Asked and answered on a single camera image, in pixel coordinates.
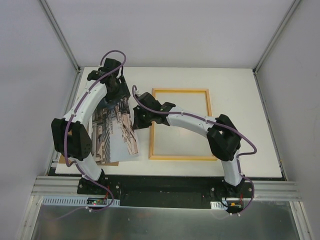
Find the brown cardboard backing board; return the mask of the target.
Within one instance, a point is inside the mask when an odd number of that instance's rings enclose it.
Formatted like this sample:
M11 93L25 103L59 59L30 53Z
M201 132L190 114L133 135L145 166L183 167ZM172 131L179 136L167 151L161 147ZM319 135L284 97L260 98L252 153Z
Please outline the brown cardboard backing board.
M63 155L60 155L58 161L57 161L58 164L65 164L66 161L65 161L65 158ZM96 161L97 165L98 166L118 166L119 165L119 162L116 161L116 162L105 162L105 163L102 163L100 161Z

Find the printed street photo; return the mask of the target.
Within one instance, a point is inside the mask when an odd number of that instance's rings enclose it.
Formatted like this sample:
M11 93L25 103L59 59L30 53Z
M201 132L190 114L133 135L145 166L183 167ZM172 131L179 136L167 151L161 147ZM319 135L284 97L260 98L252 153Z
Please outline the printed street photo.
M139 156L128 98L117 103L101 100L89 122L95 162L131 162Z

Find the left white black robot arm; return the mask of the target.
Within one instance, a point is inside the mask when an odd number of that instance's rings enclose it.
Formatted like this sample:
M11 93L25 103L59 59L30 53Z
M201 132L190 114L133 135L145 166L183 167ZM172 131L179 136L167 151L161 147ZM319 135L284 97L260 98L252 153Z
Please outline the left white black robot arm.
M92 155L93 143L86 127L100 103L112 109L131 96L123 71L123 63L106 58L103 66L88 74L85 88L71 109L51 122L54 149L64 156L68 167L78 168L96 195L105 191L105 174Z

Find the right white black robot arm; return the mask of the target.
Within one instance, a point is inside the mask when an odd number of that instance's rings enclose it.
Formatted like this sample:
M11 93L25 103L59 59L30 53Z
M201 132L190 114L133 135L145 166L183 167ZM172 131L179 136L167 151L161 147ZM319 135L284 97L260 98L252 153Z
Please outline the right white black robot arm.
M245 137L236 129L230 118L200 116L178 107L174 103L161 104L149 92L138 94L136 86L132 96L137 102L134 110L135 130L150 127L152 123L189 130L207 139L210 151L222 163L225 192L237 197L243 191L245 177L240 168L241 140Z

